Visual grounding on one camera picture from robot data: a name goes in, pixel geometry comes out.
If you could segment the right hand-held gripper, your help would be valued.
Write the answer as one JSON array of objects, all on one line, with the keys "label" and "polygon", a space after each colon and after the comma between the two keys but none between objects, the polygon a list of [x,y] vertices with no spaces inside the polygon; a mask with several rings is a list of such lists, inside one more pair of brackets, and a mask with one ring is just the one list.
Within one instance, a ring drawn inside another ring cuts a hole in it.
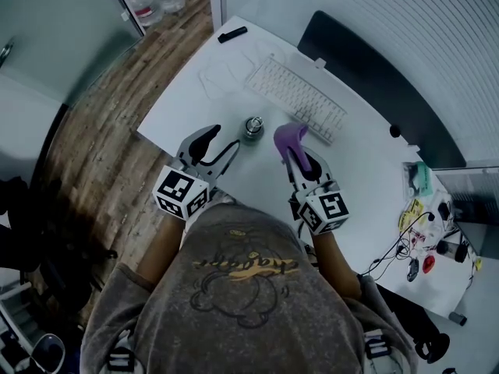
[{"label": "right hand-held gripper", "polygon": [[[289,200],[295,220],[301,220],[312,235],[321,235],[341,227],[349,218],[349,210],[337,182],[332,182],[328,163],[310,148],[304,148],[303,188]],[[285,152],[283,162],[288,180],[297,189],[296,163],[293,152]]]}]

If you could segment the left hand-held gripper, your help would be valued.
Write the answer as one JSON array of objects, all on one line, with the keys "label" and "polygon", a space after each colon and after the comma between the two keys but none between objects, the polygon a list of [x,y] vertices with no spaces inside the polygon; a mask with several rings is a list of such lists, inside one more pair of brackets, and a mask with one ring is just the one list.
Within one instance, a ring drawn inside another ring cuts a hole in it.
[{"label": "left hand-held gripper", "polygon": [[227,171],[240,148],[240,141],[234,140],[212,161],[202,161],[220,130],[217,124],[195,131],[181,142],[179,157],[161,169],[152,190],[161,210],[188,220],[210,201],[217,179]]}]

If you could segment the purple cloth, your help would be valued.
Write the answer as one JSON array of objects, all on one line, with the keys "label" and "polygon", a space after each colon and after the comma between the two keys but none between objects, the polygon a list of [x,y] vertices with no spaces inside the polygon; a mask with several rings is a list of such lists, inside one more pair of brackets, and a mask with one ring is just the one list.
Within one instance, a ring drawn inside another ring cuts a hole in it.
[{"label": "purple cloth", "polygon": [[281,155],[286,166],[290,165],[288,151],[294,153],[295,159],[304,171],[312,171],[309,158],[301,144],[302,138],[308,131],[308,125],[298,122],[290,122],[276,128],[274,132],[274,145]]}]

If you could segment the small metal cup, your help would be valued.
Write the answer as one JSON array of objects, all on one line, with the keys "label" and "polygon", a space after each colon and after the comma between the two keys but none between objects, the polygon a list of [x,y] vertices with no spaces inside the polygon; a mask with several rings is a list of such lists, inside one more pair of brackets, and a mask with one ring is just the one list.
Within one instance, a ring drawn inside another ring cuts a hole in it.
[{"label": "small metal cup", "polygon": [[242,124],[242,137],[249,142],[256,142],[264,134],[264,120],[259,117],[250,117]]}]

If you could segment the person's right forearm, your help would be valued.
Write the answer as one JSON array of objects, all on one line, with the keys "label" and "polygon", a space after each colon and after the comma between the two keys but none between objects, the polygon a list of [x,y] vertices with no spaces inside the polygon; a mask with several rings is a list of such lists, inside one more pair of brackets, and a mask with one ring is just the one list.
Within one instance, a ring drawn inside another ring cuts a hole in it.
[{"label": "person's right forearm", "polygon": [[342,298],[360,300],[359,278],[343,256],[332,232],[312,236],[321,275]]}]

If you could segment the person's left forearm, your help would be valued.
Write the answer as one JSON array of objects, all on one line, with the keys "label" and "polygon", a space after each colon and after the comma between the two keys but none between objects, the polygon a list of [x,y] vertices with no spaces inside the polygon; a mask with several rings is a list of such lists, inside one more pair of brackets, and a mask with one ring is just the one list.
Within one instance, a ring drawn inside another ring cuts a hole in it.
[{"label": "person's left forearm", "polygon": [[174,216],[165,216],[157,234],[143,255],[136,273],[156,286],[180,250],[186,222]]}]

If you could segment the white keyboard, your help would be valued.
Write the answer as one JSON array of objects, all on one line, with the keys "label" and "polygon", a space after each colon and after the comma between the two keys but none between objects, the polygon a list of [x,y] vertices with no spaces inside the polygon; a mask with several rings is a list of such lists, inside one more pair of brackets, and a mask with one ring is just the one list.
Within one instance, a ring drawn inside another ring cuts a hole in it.
[{"label": "white keyboard", "polygon": [[247,79],[246,86],[295,120],[307,125],[330,145],[342,129],[347,112],[325,93],[268,57]]}]

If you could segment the yellow packet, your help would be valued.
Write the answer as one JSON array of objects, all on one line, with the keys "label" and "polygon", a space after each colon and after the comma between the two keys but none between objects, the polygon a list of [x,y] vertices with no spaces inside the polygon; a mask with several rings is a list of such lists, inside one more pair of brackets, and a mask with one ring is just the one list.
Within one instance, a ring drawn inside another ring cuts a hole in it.
[{"label": "yellow packet", "polygon": [[410,200],[398,219],[398,229],[404,231],[424,211],[424,204],[420,199]]}]

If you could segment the plastic bag with green card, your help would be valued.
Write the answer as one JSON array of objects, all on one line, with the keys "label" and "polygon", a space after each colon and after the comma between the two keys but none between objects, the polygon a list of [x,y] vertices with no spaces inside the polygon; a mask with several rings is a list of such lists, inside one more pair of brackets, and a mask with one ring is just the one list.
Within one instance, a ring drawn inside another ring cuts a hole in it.
[{"label": "plastic bag with green card", "polygon": [[422,161],[404,162],[402,178],[406,200],[430,196],[433,193],[430,169]]}]

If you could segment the black monitor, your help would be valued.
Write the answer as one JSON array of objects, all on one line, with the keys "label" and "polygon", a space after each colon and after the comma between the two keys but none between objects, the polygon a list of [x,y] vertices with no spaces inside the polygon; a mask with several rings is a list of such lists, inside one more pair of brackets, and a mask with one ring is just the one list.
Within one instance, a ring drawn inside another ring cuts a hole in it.
[{"label": "black monitor", "polygon": [[432,169],[463,168],[465,158],[443,122],[414,86],[377,50],[323,11],[316,11],[298,50],[361,96],[401,137],[419,147]]}]

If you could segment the black oblong case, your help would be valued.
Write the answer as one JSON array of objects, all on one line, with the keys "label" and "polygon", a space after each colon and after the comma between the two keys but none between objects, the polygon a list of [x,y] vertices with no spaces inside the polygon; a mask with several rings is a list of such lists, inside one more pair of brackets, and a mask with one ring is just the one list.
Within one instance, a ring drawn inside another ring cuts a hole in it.
[{"label": "black oblong case", "polygon": [[243,34],[246,34],[248,32],[248,29],[246,26],[241,26],[239,28],[236,28],[234,30],[231,30],[227,33],[222,33],[218,36],[218,42],[220,44],[224,44],[228,41],[231,41],[237,37],[242,36]]}]

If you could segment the person's grey printed t-shirt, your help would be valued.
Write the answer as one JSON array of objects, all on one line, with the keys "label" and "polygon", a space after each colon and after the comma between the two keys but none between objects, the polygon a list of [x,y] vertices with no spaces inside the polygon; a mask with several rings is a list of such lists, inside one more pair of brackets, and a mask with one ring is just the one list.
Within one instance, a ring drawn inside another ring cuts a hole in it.
[{"label": "person's grey printed t-shirt", "polygon": [[216,203],[185,226],[154,286],[124,263],[90,315],[80,374],[416,374],[418,358],[373,279],[342,298],[296,233]]}]

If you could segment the dark laptop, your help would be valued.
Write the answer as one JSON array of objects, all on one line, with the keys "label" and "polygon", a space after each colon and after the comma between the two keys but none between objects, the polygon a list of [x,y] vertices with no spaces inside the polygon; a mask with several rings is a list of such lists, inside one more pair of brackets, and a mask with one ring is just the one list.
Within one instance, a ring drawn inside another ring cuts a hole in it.
[{"label": "dark laptop", "polygon": [[499,261],[499,205],[495,198],[455,199],[454,222],[478,256]]}]

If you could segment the black office chair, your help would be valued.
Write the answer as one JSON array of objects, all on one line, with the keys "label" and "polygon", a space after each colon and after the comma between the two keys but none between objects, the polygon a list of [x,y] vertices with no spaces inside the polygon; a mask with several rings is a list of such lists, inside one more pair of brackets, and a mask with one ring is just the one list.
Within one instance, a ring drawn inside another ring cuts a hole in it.
[{"label": "black office chair", "polygon": [[91,244],[64,224],[50,218],[52,196],[60,188],[53,181],[46,193],[30,189],[20,177],[0,180],[0,268],[33,273],[39,270],[47,290],[67,312],[79,312],[99,291],[92,269],[99,263],[116,259],[118,253],[100,244]]}]

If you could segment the round black white device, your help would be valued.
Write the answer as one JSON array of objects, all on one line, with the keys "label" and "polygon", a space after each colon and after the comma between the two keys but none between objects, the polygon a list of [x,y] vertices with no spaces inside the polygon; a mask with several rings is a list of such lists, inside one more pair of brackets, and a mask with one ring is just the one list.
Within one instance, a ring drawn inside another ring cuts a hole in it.
[{"label": "round black white device", "polygon": [[65,360],[65,345],[59,337],[47,333],[35,344],[30,358],[44,374],[58,374]]}]

